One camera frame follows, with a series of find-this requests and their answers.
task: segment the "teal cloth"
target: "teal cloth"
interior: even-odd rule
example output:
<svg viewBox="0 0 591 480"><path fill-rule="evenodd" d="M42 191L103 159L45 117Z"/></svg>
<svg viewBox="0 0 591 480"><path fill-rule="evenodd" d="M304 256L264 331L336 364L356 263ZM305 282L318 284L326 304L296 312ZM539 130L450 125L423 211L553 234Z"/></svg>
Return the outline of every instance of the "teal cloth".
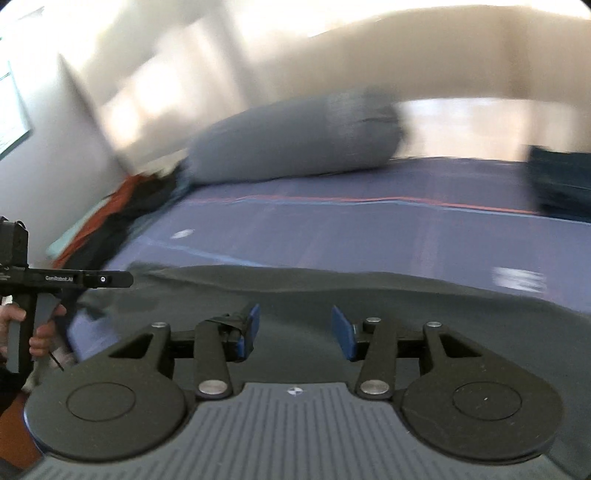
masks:
<svg viewBox="0 0 591 480"><path fill-rule="evenodd" d="M74 240L74 237L80 232L82 227L85 223L92 217L100 208L104 207L106 203L109 201L109 198L102 199L99 203L97 203L94 207L92 207L84 217L78 220L74 225L72 225L68 230L66 230L61 237L59 237L55 242L53 242L49 247L47 247L46 254L52 260L58 258L62 252L67 248L68 245Z"/></svg>

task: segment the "window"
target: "window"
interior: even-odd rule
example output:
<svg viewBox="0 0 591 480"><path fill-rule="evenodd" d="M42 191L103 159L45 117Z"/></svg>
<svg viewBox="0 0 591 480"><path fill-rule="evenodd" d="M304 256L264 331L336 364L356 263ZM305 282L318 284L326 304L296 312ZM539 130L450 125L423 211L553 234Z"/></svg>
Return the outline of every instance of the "window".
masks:
<svg viewBox="0 0 591 480"><path fill-rule="evenodd" d="M29 121L0 38L0 159L27 139Z"/></svg>

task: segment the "finger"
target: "finger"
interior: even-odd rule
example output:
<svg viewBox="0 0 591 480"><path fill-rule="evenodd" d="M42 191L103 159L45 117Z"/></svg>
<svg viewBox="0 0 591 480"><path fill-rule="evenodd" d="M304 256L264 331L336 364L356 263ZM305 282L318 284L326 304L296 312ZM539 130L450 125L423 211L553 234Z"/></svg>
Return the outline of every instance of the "finger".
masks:
<svg viewBox="0 0 591 480"><path fill-rule="evenodd" d="M64 307L61 303L53 311L53 315L55 317L63 317L66 313L67 313L66 307Z"/></svg>
<svg viewBox="0 0 591 480"><path fill-rule="evenodd" d="M51 339L33 337L29 340L29 345L33 348L46 349L51 346Z"/></svg>
<svg viewBox="0 0 591 480"><path fill-rule="evenodd" d="M38 338L52 338L56 334L56 324L50 320L44 325L41 325L35 331L35 337Z"/></svg>
<svg viewBox="0 0 591 480"><path fill-rule="evenodd" d="M29 353L32 356L37 356L37 357L41 357L41 356L46 356L49 353L49 349L41 349L41 348L30 348L29 349Z"/></svg>
<svg viewBox="0 0 591 480"><path fill-rule="evenodd" d="M10 322L16 320L22 322L26 316L27 312L14 303L0 307L0 321Z"/></svg>

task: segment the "white patch on sheet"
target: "white patch on sheet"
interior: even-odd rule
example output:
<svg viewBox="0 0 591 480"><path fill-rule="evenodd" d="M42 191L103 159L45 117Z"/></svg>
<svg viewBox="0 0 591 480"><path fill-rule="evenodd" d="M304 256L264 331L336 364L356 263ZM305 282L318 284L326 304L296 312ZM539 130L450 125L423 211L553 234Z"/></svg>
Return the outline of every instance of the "white patch on sheet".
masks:
<svg viewBox="0 0 591 480"><path fill-rule="evenodd" d="M514 268L495 267L492 270L492 281L499 287L513 290L543 293L546 291L546 278L543 274Z"/></svg>
<svg viewBox="0 0 591 480"><path fill-rule="evenodd" d="M195 230L189 228L187 230L181 230L180 232L176 232L172 237L170 237L172 240L178 240L179 238L185 238L189 235L191 235Z"/></svg>

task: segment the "bed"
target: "bed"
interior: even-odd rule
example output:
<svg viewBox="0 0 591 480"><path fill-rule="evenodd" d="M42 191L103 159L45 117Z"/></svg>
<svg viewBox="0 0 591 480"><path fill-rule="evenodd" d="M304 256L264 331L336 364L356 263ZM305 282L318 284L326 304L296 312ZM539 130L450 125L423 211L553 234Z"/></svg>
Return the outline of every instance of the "bed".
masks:
<svg viewBox="0 0 591 480"><path fill-rule="evenodd" d="M398 161L380 170L196 190L107 266L230 264L385 271L591 312L591 224L539 216L524 165ZM87 358L116 337L79 314Z"/></svg>

